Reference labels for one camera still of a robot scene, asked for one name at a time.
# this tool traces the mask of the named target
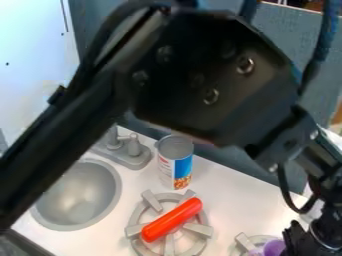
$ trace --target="black cable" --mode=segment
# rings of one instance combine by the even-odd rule
[[[128,17],[137,11],[147,7],[171,7],[177,6],[174,0],[131,0],[123,3],[115,9],[103,22],[101,28],[81,61],[75,76],[68,87],[68,99],[74,98],[87,87],[89,79],[94,77],[94,63],[102,52],[104,46],[111,37],[113,31]]]
[[[285,174],[285,168],[283,165],[279,165],[278,167],[278,180],[279,180],[279,187],[280,187],[281,193],[283,195],[283,198],[286,204],[296,213],[298,214],[308,213],[312,209],[316,201],[318,200],[318,197],[316,195],[312,195],[310,199],[305,203],[305,205],[299,209],[294,204],[291,198],[290,189],[289,189],[289,185],[287,183],[287,178]]]
[[[242,4],[239,16],[243,17],[248,23],[250,23],[260,2],[260,0],[245,0]]]
[[[310,82],[317,76],[322,63],[326,60],[329,54],[331,44],[338,28],[340,6],[340,0],[324,1],[323,19],[318,41],[312,57],[304,69],[301,87],[298,90],[299,95],[303,95],[307,90]]]

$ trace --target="bolt head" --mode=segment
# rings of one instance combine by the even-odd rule
[[[319,134],[318,130],[312,132],[312,133],[310,134],[310,139],[311,139],[311,140],[316,139],[317,136],[318,136],[318,134]]]
[[[139,87],[144,87],[147,84],[149,77],[146,71],[141,70],[141,71],[135,72],[132,75],[132,79],[134,83],[137,84]]]
[[[278,170],[278,164],[272,165],[268,170],[272,173],[277,171]]]
[[[170,63],[173,56],[173,48],[170,45],[160,47],[157,51],[157,61],[159,64]]]
[[[254,70],[255,63],[251,58],[242,56],[237,61],[236,71],[241,75],[248,75]]]

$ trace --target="wall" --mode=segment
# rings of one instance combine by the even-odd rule
[[[1,0],[0,31],[0,128],[12,143],[79,60],[67,2]]]

